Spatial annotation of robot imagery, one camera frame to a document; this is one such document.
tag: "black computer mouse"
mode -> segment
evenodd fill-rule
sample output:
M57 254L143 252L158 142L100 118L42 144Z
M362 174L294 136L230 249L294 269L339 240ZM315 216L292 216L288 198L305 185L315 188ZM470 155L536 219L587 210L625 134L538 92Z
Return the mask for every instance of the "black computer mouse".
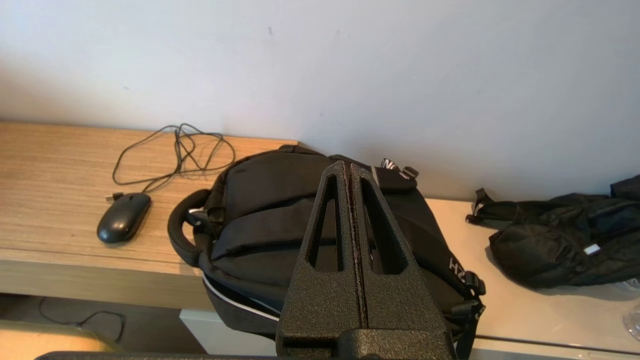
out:
M131 240L150 205L151 198L145 193L128 193L117 197L98 223L98 239L104 243Z

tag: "mouse cable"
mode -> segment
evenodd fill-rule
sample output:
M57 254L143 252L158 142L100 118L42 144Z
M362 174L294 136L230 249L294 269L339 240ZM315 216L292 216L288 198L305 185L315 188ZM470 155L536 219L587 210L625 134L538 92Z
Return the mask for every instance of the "mouse cable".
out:
M176 158L175 168L173 169L173 171L164 175L149 177L146 179L133 180L133 181L119 181L117 179L117 172L118 172L118 169L120 168L120 163L122 162L122 158L127 152L129 152L129 150L152 141L153 139L157 138L158 135L165 134L166 131L170 129L173 130L173 136L174 136L173 150L175 152L175 158ZM209 153L209 156L207 157L207 161L204 164L199 163L198 160L196 160L196 158L193 156L193 153L196 149L196 142L194 141L194 138L197 136L208 136L208 137L217 139L216 144L214 145L213 149ZM218 167L209 167L209 165L211 164L211 160L214 157L214 154L222 145L228 146L229 149L231 150L231 160L228 163ZM196 168L189 169L189 170L186 168L183 168L187 162L187 159L191 159L191 161L196 165ZM154 131L151 135L148 135L144 139L127 146L120 153L120 156L118 157L118 161L116 162L116 165L113 167L111 178L113 179L113 182L118 185L148 183L144 187L144 189L142 189L142 192L149 193L149 192L156 191L160 187L166 185L174 176L193 173L193 172L207 172L207 171L213 171L213 170L220 170L222 168L225 168L233 164L235 160L236 160L236 150L234 149L233 145L231 145L231 143L229 143L229 141L227 141L222 134L206 133L204 131L199 130L195 126L187 123L180 124L179 126L167 125Z
M100 310L100 311L96 311L93 314L87 316L84 320L78 321L78 322L61 322L58 321L56 319L52 319L49 316L47 316L43 311L42 311L42 304L44 304L44 300L46 300L47 297L42 297L42 300L40 300L40 303L38 304L38 312L40 313L40 316L42 316L43 318L47 319L50 322L53 323L57 323L60 325L73 325L76 327L83 327L84 324L86 324L89 320L91 320L94 316L100 315L100 314L107 314L107 315L113 315L113 316L117 316L120 318L120 332L118 332L118 336L113 340L113 342L115 342L116 344L120 343L120 340L122 340L122 334L124 333L124 327L127 325L127 317L124 316L124 314L120 314L120 313L114 313L112 311L106 311L106 310Z

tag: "white piping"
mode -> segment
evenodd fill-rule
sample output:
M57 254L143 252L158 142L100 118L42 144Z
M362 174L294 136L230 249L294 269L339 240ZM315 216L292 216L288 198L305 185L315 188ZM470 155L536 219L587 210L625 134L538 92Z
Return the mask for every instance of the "white piping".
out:
M211 283L209 282L209 280L207 279L207 276L202 274L202 279L204 280L205 285L208 287L209 290L211 290L212 293L216 294L217 297L219 297L221 300L228 302L229 304L239 307L242 310L246 310L249 311L250 313L254 313L256 315L262 316L263 318L267 318L269 320L273 320L273 321L278 321L278 318L273 316L273 315L269 315L266 313L263 313L262 311L253 309L251 307L248 307L246 305L242 305L239 302L235 302L233 300L231 300L230 298L222 295L218 290L216 290L213 285L211 285Z
M256 303L258 303L258 304L260 304L260 305L262 305L262 306L266 307L267 309L269 309L269 310L273 311L274 313L281 314L281 312L280 312L278 309L276 309L276 308L274 308L274 307L271 307L271 306L269 306L269 305L267 305L267 304L263 303L263 302L262 302L262 301L260 301L260 300L256 300L256 299L254 299L254 298L252 298L252 297L250 297L250 298L249 298L249 300L251 300L251 301L253 301L253 302L256 302Z

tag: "cable on floor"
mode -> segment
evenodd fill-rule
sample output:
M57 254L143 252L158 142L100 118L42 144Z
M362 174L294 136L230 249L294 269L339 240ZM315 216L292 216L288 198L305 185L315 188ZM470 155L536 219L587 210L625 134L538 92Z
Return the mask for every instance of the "cable on floor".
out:
M76 327L83 327L89 320L91 320L94 316L97 315L101 315L101 314L105 314L105 315L112 315L112 316L117 316L120 319L120 331L118 332L118 336L113 340L116 344L120 343L120 340L122 340L122 334L124 333L124 328L127 325L127 317L124 316L124 314L120 314L120 313L114 313L112 311L106 311L106 310L100 310L100 311L96 311L93 314L87 316L84 320L78 321L78 322L63 322L63 321L59 321L56 319L53 319L49 316L47 316L44 311L42 310L42 304L44 304L44 301L47 299L47 297L43 297L42 300L40 300L40 303L38 304L38 312L40 313L40 315L47 319L50 322L53 323L57 323L60 325L73 325Z

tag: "black bag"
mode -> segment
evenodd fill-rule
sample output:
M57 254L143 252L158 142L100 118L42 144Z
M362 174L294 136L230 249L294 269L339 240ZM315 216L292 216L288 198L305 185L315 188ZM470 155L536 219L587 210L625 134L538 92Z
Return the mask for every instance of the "black bag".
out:
M640 177L611 185L611 197L495 202L484 189L476 195L467 222L500 230L489 237L493 258L519 284L585 286L640 276Z
M337 160L357 163L285 145L237 161L219 175L211 191L199 190L173 210L168 224L173 248L186 263L202 269L209 297L230 328L275 337L321 175ZM390 168L357 164L373 171L458 342L458 356L467 358L484 309L479 299L484 284L449 251L416 189L417 172L400 171L389 161ZM325 216L316 265L320 271L336 271L333 208L330 204ZM195 245L182 233L185 221L194 226ZM372 253L379 266L374 249Z

